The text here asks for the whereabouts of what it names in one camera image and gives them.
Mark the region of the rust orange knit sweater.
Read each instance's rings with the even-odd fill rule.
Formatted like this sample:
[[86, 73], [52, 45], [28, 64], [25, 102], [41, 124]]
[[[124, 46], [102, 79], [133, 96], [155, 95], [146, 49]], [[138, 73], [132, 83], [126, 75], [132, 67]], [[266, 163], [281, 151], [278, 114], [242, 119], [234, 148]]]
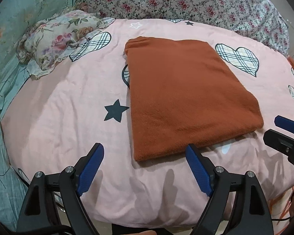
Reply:
[[135, 161], [206, 147], [263, 127], [259, 103], [199, 40], [137, 37], [125, 45]]

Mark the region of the pink heart-print bed sheet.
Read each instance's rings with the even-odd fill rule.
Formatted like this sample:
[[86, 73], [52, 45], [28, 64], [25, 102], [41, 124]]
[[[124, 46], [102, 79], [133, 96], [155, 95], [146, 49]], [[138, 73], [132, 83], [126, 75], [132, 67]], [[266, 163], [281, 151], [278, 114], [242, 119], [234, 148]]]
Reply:
[[266, 199], [294, 185], [294, 167], [263, 142], [281, 115], [294, 120], [294, 76], [287, 58], [232, 31], [189, 21], [116, 20], [39, 80], [28, 80], [6, 111], [2, 129], [12, 165], [31, 179], [73, 165], [95, 143], [104, 159], [82, 196], [90, 218], [130, 227], [194, 225], [208, 201], [185, 151], [135, 161], [130, 74], [125, 45], [137, 37], [208, 43], [256, 97], [263, 127], [199, 147], [229, 172], [253, 171]]

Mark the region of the white red floral quilt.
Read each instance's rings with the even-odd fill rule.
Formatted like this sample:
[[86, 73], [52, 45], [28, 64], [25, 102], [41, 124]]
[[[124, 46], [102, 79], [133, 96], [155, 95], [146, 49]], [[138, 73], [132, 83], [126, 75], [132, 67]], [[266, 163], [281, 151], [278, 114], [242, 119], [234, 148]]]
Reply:
[[289, 53], [288, 26], [271, 0], [76, 0], [102, 18], [189, 20], [234, 31]]

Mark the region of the cream rose floral pillow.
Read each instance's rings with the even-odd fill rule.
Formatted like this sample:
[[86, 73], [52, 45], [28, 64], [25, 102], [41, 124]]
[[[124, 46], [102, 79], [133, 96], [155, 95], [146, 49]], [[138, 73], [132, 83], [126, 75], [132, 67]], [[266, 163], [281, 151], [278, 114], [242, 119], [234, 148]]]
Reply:
[[50, 74], [56, 65], [115, 21], [94, 13], [66, 9], [28, 28], [18, 41], [16, 54], [36, 79]]

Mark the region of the teal floral bedding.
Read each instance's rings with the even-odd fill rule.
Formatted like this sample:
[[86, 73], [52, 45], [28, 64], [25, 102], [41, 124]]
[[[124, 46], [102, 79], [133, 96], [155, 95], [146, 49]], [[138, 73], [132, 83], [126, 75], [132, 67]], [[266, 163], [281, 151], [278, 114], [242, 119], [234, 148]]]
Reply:
[[26, 29], [71, 7], [75, 0], [0, 0], [0, 222], [15, 231], [26, 186], [10, 164], [1, 120], [29, 73], [16, 55]]

